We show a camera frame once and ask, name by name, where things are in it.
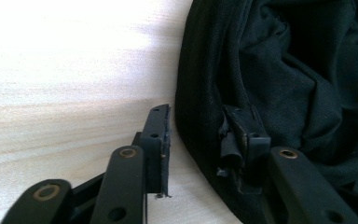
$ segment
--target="metal rivet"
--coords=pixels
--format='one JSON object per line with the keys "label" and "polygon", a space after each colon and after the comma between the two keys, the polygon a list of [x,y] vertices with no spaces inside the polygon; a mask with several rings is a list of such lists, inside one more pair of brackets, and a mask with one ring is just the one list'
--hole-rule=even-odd
{"label": "metal rivet", "polygon": [[39,202],[50,200],[58,195],[60,186],[55,184],[47,184],[34,192],[34,199]]}
{"label": "metal rivet", "polygon": [[131,158],[136,155],[136,150],[133,148],[124,148],[118,152],[118,155],[122,158]]}
{"label": "metal rivet", "polygon": [[289,149],[282,149],[279,154],[286,159],[296,159],[298,157],[297,153]]}

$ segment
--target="light wood table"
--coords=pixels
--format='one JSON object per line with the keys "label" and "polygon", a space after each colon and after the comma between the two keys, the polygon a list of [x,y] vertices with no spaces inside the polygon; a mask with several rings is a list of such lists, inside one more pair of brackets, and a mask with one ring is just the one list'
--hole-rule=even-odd
{"label": "light wood table", "polygon": [[[173,105],[191,1],[0,1],[0,221],[33,184],[75,187]],[[149,223],[240,223],[187,153],[172,121],[170,199]]]}

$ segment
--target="black cloth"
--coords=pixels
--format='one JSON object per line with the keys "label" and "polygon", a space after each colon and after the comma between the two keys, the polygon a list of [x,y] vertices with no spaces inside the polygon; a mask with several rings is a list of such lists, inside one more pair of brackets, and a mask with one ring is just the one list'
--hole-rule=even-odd
{"label": "black cloth", "polygon": [[304,152],[335,187],[358,179],[358,0],[195,0],[175,121],[213,188],[245,223],[257,195],[216,175],[223,105],[254,107],[271,145]]}

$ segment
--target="folded black fabric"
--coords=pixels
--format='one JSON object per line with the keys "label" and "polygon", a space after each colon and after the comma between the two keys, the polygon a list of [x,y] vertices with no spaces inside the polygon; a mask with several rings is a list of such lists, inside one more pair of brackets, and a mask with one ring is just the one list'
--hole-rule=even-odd
{"label": "folded black fabric", "polygon": [[216,175],[224,105],[252,110],[271,146],[304,152],[335,187],[358,179],[358,0],[195,0],[175,119],[232,212],[263,223],[257,195]]}

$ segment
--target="wood grain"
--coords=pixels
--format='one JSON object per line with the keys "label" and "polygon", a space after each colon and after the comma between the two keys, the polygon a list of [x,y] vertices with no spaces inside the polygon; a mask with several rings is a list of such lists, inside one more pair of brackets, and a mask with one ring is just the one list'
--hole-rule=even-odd
{"label": "wood grain", "polygon": [[[33,184],[104,172],[148,110],[173,105],[191,1],[0,1],[0,221]],[[239,223],[172,122],[170,199],[149,223]]]}

